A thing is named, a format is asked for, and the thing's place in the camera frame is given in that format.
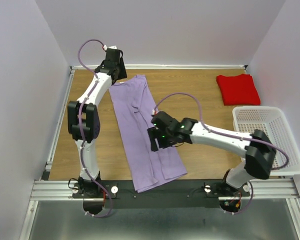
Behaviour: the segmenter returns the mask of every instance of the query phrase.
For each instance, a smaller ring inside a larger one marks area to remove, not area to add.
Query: lavender fabric
[[[109,88],[125,155],[138,192],[158,187],[185,174],[187,170],[173,147],[151,151],[147,129],[156,106],[146,76],[137,75]]]

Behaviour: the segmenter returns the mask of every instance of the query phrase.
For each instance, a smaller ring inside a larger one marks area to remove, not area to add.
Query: wooden tabletop
[[[202,104],[203,117],[207,124],[233,130],[232,110],[224,106],[216,76],[236,76],[243,69],[129,69],[128,78],[143,74],[155,102],[174,92],[186,92],[196,96]],[[90,84],[93,75],[87,70],[76,70],[69,93],[69,101],[76,101]],[[199,119],[194,100],[175,95],[165,100],[160,109],[179,121],[185,117]],[[98,113],[101,131],[96,140],[97,162],[104,180],[131,180],[117,119],[110,94],[102,98]],[[202,144],[183,144],[177,148],[188,174],[182,179],[222,178],[229,168],[241,160],[233,153]],[[79,154],[75,141],[68,133],[67,111],[65,112],[58,138],[49,180],[77,178],[80,172]]]

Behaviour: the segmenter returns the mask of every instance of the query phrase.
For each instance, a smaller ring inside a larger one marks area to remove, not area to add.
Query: red cloth
[[[254,80],[249,74],[216,77],[224,105],[260,105]]]

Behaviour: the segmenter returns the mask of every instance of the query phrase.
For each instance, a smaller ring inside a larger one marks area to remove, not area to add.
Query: white laundry basket
[[[233,109],[232,114],[235,131],[253,133],[255,129],[262,130],[274,145],[288,154],[289,164],[285,168],[271,171],[271,176],[300,174],[300,153],[286,117],[279,108],[271,106],[237,106]],[[277,151],[273,167],[281,166],[285,161],[285,156]]]

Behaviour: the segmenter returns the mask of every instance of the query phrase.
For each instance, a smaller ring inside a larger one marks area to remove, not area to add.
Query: white wall
[[[34,0],[0,1],[0,240],[19,239],[69,66]]]
[[[263,105],[281,108],[300,150],[300,0],[287,0],[249,67]],[[300,194],[300,176],[294,178]]]
[[[99,38],[126,64],[248,64],[285,0],[36,0],[66,60]],[[99,45],[82,52],[89,65]]]

